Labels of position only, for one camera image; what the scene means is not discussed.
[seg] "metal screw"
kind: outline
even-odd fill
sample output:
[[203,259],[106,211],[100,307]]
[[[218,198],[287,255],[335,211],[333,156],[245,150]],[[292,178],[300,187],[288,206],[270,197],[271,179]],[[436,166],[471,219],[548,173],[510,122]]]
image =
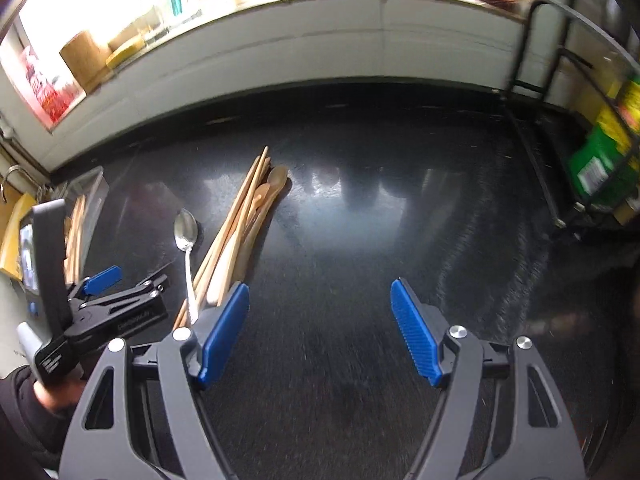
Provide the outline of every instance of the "metal screw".
[[191,337],[191,329],[186,326],[181,326],[174,330],[174,339],[176,341],[187,341]]
[[109,345],[107,346],[107,348],[111,352],[119,352],[124,348],[124,339],[121,339],[119,337],[116,339],[112,339],[111,341],[109,341]]
[[529,348],[533,346],[533,343],[531,342],[531,339],[529,339],[527,336],[521,335],[519,338],[516,339],[516,345],[518,345],[523,350],[529,350]]
[[461,325],[454,325],[449,328],[449,335],[455,339],[462,339],[466,337],[466,328]]

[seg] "black metal rack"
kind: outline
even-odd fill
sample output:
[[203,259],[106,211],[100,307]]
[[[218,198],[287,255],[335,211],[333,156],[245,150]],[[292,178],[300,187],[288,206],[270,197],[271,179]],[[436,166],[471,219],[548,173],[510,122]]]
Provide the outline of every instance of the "black metal rack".
[[[526,22],[524,23],[524,30],[516,51],[508,86],[503,92],[502,97],[504,101],[505,115],[508,120],[511,121],[524,145],[527,156],[529,157],[536,177],[542,187],[554,226],[558,229],[571,228],[572,230],[580,230],[584,228],[599,228],[603,226],[604,222],[606,222],[607,218],[610,218],[613,211],[615,211],[615,209],[626,200],[627,197],[624,197],[611,208],[604,208],[597,204],[597,200],[616,180],[620,171],[634,156],[638,156],[638,153],[640,152],[640,136],[632,131],[628,123],[623,119],[618,108],[620,100],[626,93],[627,84],[622,85],[615,98],[612,99],[607,96],[606,92],[598,85],[596,79],[591,73],[593,65],[580,55],[567,48],[566,43],[569,37],[571,25],[575,22],[580,23],[587,30],[590,30],[594,35],[608,43],[613,50],[620,54],[629,68],[628,72],[625,74],[626,81],[629,81],[633,76],[640,75],[640,64],[638,64],[631,54],[629,54],[624,47],[614,40],[610,34],[573,9],[572,5],[574,5],[574,3],[575,0],[570,0],[569,5],[562,4],[555,0],[533,1],[529,9]],[[559,43],[552,57],[551,64],[548,67],[542,85],[537,86],[529,82],[522,81],[519,77],[527,47],[529,46],[534,17],[538,9],[543,6],[554,7],[564,15],[564,20]],[[617,161],[607,178],[597,186],[595,191],[589,197],[586,198],[580,195],[572,183],[571,174],[567,166],[567,153],[565,147],[562,145],[561,139],[559,139],[558,134],[550,132],[549,129],[545,127],[545,123],[543,121],[542,105],[549,94],[550,88],[563,59],[567,60],[577,70],[577,72],[586,79],[589,85],[591,85],[591,87],[593,87],[593,89],[598,93],[599,97],[603,99],[607,107],[612,110],[616,120],[622,126],[630,143],[630,149],[628,152],[625,153],[619,161]],[[516,87],[524,88],[534,94],[537,94],[533,125],[527,125],[526,121],[518,120],[513,111],[512,105],[514,102],[514,89]],[[564,185],[565,190],[568,191],[568,195],[559,198],[558,192],[554,190],[554,183],[551,182],[553,179],[544,170],[545,164],[537,153],[538,150],[534,146],[532,134],[530,131],[527,131],[530,128],[535,129],[538,134],[542,134],[542,137],[548,143],[552,153],[557,159],[558,166],[561,168],[562,179],[564,180],[561,184]]]

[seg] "metal spoon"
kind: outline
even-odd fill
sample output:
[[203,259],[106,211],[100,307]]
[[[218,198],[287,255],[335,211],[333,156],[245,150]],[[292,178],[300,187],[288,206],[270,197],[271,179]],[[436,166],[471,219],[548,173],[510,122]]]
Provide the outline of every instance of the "metal spoon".
[[184,273],[187,280],[187,305],[189,321],[191,325],[198,319],[198,306],[196,295],[193,291],[193,278],[191,277],[191,250],[198,238],[198,224],[196,219],[186,209],[180,209],[174,222],[174,238],[178,249],[184,251]]

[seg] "black sleeve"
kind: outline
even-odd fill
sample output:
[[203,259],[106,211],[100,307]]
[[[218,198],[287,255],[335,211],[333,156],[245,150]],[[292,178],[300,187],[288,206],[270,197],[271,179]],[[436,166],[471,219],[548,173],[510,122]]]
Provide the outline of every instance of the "black sleeve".
[[0,380],[0,408],[31,456],[42,467],[57,470],[71,412],[47,411],[38,402],[33,383],[28,366]]

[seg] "metal rack frame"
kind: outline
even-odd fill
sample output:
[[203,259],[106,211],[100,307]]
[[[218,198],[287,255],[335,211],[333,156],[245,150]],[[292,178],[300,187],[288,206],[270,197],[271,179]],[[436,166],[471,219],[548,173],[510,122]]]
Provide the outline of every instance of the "metal rack frame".
[[[527,51],[527,47],[529,46],[529,40],[531,36],[533,21],[538,9],[543,6],[552,6],[555,9],[559,10],[564,15],[564,21],[562,24],[562,29],[560,33],[560,40],[558,46],[556,47],[552,62],[548,67],[545,78],[541,86],[533,85],[526,81],[522,81],[519,79],[520,72],[522,70],[522,64],[524,62],[525,54]],[[594,76],[591,74],[590,70],[593,69],[593,65],[589,63],[587,60],[582,58],[579,54],[572,52],[566,47],[566,42],[569,37],[570,27],[574,22],[579,22],[582,26],[584,26],[587,30],[590,30],[594,35],[601,38],[605,42],[609,44],[611,48],[613,48],[617,53],[622,56],[625,60],[626,64],[629,66],[629,70],[627,73],[627,80],[631,79],[635,75],[640,75],[640,64],[628,53],[628,51],[621,46],[616,40],[613,39],[612,36],[606,33],[602,28],[593,23],[591,20],[587,19],[585,16],[577,12],[575,9],[572,9],[570,6],[557,2],[555,0],[535,0],[531,4],[529,9],[529,13],[527,15],[526,22],[524,23],[524,30],[520,37],[520,43],[518,45],[518,49],[516,51],[516,56],[513,63],[513,69],[511,70],[511,75],[509,78],[508,86],[503,93],[503,99],[505,103],[505,115],[510,119],[513,126],[516,128],[516,131],[520,137],[520,140],[523,142],[524,147],[527,152],[527,156],[529,157],[530,162],[533,165],[534,172],[536,173],[536,177],[540,181],[540,186],[542,187],[546,203],[548,205],[549,211],[554,221],[554,225],[557,228],[565,228],[568,226],[575,225],[576,221],[580,218],[591,218],[591,214],[600,214],[606,215],[610,214],[615,210],[626,197],[623,198],[619,203],[617,203],[611,210],[603,210],[601,207],[595,206],[595,201],[602,195],[604,190],[616,179],[619,175],[620,171],[628,164],[629,160],[634,156],[638,156],[640,152],[640,136],[636,135],[627,122],[622,118],[620,111],[618,109],[618,105],[620,104],[620,99],[626,93],[626,84],[623,84],[618,94],[614,99],[611,99],[607,96],[606,92],[598,85]],[[583,76],[587,82],[593,87],[593,89],[598,93],[601,99],[603,99],[604,103],[613,111],[614,116],[618,123],[622,126],[625,134],[629,139],[629,143],[631,145],[628,152],[625,154],[623,158],[621,158],[614,166],[613,171],[611,171],[608,177],[596,188],[595,192],[588,197],[586,200],[579,195],[579,193],[575,190],[574,185],[571,182],[571,177],[568,173],[568,169],[566,167],[566,161],[562,160],[561,154],[554,147],[554,151],[558,156],[558,159],[561,163],[562,170],[564,171],[564,175],[568,180],[568,184],[570,189],[574,194],[574,204],[573,207],[562,213],[559,209],[558,203],[556,202],[555,197],[553,196],[548,182],[546,181],[546,177],[544,172],[542,171],[542,167],[540,166],[539,161],[536,158],[534,150],[530,145],[527,136],[522,132],[521,126],[518,124],[518,121],[513,114],[513,112],[509,108],[509,103],[513,99],[514,88],[520,87],[527,89],[531,92],[534,92],[537,95],[536,104],[537,104],[537,113],[540,113],[540,109],[542,108],[542,103],[548,96],[551,85],[554,82],[556,74],[558,73],[558,68],[563,59],[566,59],[571,63],[573,67]]]

